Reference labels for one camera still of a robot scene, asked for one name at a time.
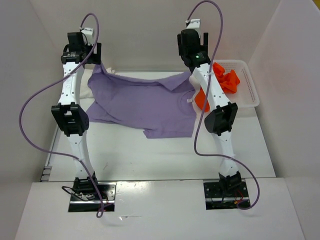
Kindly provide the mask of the purple t shirt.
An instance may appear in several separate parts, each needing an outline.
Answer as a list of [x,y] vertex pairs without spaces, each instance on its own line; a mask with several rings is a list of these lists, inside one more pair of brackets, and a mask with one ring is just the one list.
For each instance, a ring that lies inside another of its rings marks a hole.
[[197,114],[191,73],[139,79],[107,72],[100,64],[88,80],[94,102],[86,113],[91,122],[143,130],[148,139],[190,138]]

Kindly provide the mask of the white t shirt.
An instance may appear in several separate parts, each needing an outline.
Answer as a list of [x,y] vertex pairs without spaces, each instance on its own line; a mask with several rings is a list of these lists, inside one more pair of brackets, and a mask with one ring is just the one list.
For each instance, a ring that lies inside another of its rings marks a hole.
[[114,88],[116,76],[115,70],[105,68],[102,63],[96,64],[93,69],[85,69],[81,78],[79,98],[93,98],[98,101],[106,98]]

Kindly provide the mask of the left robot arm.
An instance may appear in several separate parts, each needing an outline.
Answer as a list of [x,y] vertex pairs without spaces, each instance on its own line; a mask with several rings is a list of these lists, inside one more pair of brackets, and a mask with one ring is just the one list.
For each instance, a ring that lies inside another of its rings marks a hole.
[[101,61],[101,45],[94,49],[94,29],[82,28],[79,32],[67,34],[68,44],[63,50],[61,62],[65,80],[57,105],[51,107],[51,113],[60,128],[67,137],[74,164],[76,176],[73,187],[70,189],[72,200],[93,201],[97,200],[100,188],[97,185],[95,171],[91,165],[87,146],[87,130],[89,129],[89,117],[80,106],[81,81],[84,74],[84,66],[81,62],[88,57],[88,64],[98,64]]

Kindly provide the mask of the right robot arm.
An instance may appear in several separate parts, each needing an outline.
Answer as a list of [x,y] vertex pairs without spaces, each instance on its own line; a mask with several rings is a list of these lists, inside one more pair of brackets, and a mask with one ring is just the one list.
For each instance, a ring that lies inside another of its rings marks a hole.
[[238,106],[222,90],[213,72],[208,48],[201,45],[198,32],[192,28],[182,30],[177,35],[177,43],[181,59],[205,92],[204,101],[209,105],[210,113],[204,119],[204,126],[215,141],[218,155],[222,157],[218,172],[219,191],[223,197],[229,197],[242,182],[239,168],[231,159],[235,156],[231,130]]

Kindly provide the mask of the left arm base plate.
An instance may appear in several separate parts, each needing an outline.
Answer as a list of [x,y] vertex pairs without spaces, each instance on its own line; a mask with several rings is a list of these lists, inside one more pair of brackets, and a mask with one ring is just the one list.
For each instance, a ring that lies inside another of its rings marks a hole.
[[[103,211],[113,212],[115,210],[117,183],[99,182],[97,187],[103,200]],[[89,188],[87,192],[80,191],[75,186],[62,186],[61,188],[70,195],[69,213],[97,212],[101,208],[101,201],[94,187]]]

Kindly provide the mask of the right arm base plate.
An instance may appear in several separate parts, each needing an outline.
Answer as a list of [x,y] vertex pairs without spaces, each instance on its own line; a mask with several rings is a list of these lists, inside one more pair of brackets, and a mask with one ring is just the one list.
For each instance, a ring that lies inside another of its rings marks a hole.
[[204,181],[203,189],[206,210],[231,210],[237,209],[237,205],[241,208],[251,206],[245,181],[227,193],[222,190],[217,180]]

